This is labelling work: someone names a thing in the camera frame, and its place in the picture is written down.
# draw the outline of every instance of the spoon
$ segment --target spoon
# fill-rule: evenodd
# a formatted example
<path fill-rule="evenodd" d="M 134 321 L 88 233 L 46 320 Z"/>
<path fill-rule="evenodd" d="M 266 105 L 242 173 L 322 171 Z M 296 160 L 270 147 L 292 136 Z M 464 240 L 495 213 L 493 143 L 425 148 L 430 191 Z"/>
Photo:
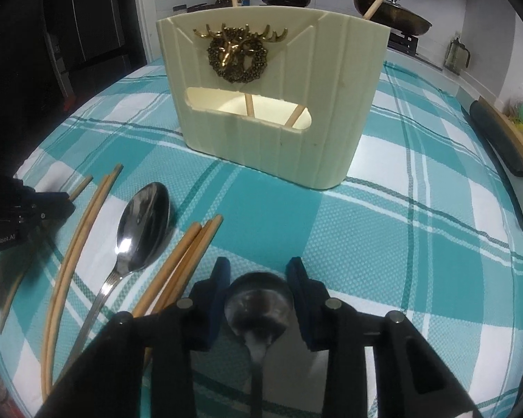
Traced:
<path fill-rule="evenodd" d="M 248 347 L 252 362 L 250 418 L 262 416 L 263 360 L 269 346 L 288 328 L 292 310 L 289 287 L 272 273 L 246 273 L 229 286 L 225 317 Z"/>
<path fill-rule="evenodd" d="M 99 315 L 110 292 L 125 276 L 142 269 L 153 260 L 165 236 L 169 215 L 170 201 L 167 188 L 152 182 L 146 185 L 127 204 L 122 213 L 116 234 L 116 264 L 106 278 L 84 324 L 79 330 L 68 361 L 61 376 L 79 356 L 87 341 L 91 326 Z"/>

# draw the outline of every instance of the utensil holder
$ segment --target utensil holder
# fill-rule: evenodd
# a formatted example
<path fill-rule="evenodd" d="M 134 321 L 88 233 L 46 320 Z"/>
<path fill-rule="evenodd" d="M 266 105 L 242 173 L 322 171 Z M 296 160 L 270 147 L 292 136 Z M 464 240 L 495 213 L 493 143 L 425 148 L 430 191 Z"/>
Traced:
<path fill-rule="evenodd" d="M 213 38 L 194 31 L 221 38 L 225 28 L 247 25 L 263 40 L 266 66 L 259 78 L 232 83 L 220 64 L 217 71 L 210 65 Z M 157 21 L 157 31 L 191 149 L 309 188 L 334 187 L 346 177 L 378 85 L 388 27 L 318 9 L 249 6 L 176 15 Z M 212 62 L 222 60 L 232 33 L 215 46 L 218 58 L 211 51 Z M 286 37 L 276 41 L 281 33 Z M 243 58 L 246 68 L 259 59 Z M 240 68 L 240 58 L 233 61 L 227 67 Z M 254 96 L 255 118 L 247 116 L 243 93 Z M 284 127 L 296 105 L 307 109 Z"/>

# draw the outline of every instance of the metal screw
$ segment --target metal screw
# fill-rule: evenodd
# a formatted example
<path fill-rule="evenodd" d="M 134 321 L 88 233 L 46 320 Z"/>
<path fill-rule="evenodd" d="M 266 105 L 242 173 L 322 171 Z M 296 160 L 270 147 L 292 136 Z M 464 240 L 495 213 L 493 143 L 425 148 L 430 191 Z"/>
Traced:
<path fill-rule="evenodd" d="M 326 300 L 326 306 L 329 309 L 339 309 L 341 308 L 342 301 L 339 299 L 331 298 Z"/>
<path fill-rule="evenodd" d="M 194 301 L 189 297 L 186 297 L 185 299 L 180 299 L 179 301 L 176 302 L 176 306 L 179 307 L 180 309 L 191 308 L 193 304 L 194 304 Z"/>
<path fill-rule="evenodd" d="M 396 324 L 399 324 L 405 320 L 405 315 L 401 311 L 389 311 L 388 315 L 389 318 Z"/>

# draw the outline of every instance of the table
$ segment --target table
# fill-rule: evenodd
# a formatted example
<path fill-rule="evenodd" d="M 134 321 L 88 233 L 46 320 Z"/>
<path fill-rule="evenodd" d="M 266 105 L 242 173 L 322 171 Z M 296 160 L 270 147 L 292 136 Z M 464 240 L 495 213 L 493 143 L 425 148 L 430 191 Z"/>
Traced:
<path fill-rule="evenodd" d="M 188 149 L 156 61 L 89 100 L 18 171 L 38 191 L 69 191 L 83 176 L 95 178 L 44 243 L 36 246 L 37 234 L 0 254 L 0 300 L 20 260 L 31 263 L 0 335 L 0 373 L 28 416 L 42 403 L 40 343 L 54 277 L 99 180 L 118 162 L 124 169 L 68 293 L 54 378 L 114 265 L 126 202 L 156 180 L 176 210 L 174 234 L 152 266 L 116 288 L 91 336 L 113 313 L 134 307 L 192 221 L 221 213 L 192 283 L 208 276 L 218 256 L 229 258 L 233 278 L 252 270 L 282 274 L 301 256 L 308 275 L 358 310 L 406 313 L 485 417 L 511 410 L 523 375 L 523 231 L 455 97 L 386 62 L 347 178 L 320 192 Z M 248 354 L 226 327 L 213 350 L 193 354 L 192 362 L 198 416 L 248 416 Z M 371 353 L 367 362 L 371 367 Z M 308 352 L 298 331 L 283 336 L 266 359 L 266 412 L 318 416 L 325 365 L 326 354 Z M 148 398 L 146 375 L 142 416 Z M 376 416 L 372 375 L 369 406 Z"/>

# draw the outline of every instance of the kettle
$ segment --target kettle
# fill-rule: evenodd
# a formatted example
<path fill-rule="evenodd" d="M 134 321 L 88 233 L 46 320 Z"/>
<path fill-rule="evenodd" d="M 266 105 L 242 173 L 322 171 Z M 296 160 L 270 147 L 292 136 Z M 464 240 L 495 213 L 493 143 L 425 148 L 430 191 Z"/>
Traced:
<path fill-rule="evenodd" d="M 467 53 L 467 60 L 464 59 L 464 52 Z M 444 61 L 445 68 L 448 71 L 451 71 L 454 74 L 459 75 L 461 73 L 461 69 L 463 69 L 463 64 L 465 68 L 469 67 L 470 60 L 471 52 L 469 52 L 465 45 L 461 43 L 461 41 L 459 40 L 459 36 L 456 36 L 447 48 L 446 60 Z"/>

